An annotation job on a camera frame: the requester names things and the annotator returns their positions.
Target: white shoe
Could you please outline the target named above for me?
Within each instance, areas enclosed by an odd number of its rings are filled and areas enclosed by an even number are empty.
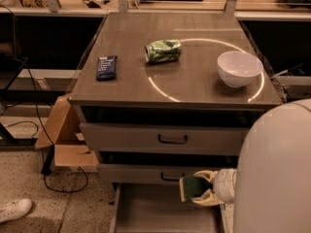
[[[0,223],[25,216],[32,207],[32,201],[24,198],[0,206]]]

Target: concrete floor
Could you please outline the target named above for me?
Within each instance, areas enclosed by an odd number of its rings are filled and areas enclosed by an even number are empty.
[[[40,111],[42,121],[45,121],[49,107],[40,107]],[[36,119],[34,107],[23,105],[11,108],[0,116],[5,126]],[[8,129],[16,138],[31,138],[35,130],[31,123]],[[86,173],[88,184],[82,191],[55,192],[46,187],[41,175],[42,166],[42,154],[34,148],[0,147],[0,203],[25,197],[33,201],[33,208],[27,216],[1,223],[1,233],[109,232],[113,212],[110,203],[114,201],[114,190],[109,183],[103,183],[98,173]],[[83,187],[86,177],[82,172],[57,169],[46,177],[46,181],[54,189],[71,191]]]

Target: white bowl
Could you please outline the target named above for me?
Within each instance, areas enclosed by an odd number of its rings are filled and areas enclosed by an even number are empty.
[[[217,60],[221,79],[231,87],[241,87],[251,83],[262,72],[261,61],[243,51],[227,51]]]

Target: black handle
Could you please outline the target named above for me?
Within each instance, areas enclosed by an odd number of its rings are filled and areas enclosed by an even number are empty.
[[[165,182],[178,182],[179,181],[179,178],[176,178],[176,179],[165,178],[163,173],[161,173],[161,178]]]
[[[174,139],[164,139],[160,134],[157,135],[157,139],[162,144],[186,144],[188,142],[188,136],[185,135],[182,140],[174,140]]]

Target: sponge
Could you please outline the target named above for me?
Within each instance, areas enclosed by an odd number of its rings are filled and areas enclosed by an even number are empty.
[[[200,197],[205,191],[212,189],[213,185],[204,178],[184,176],[179,179],[179,187],[182,202],[185,202],[191,198]]]

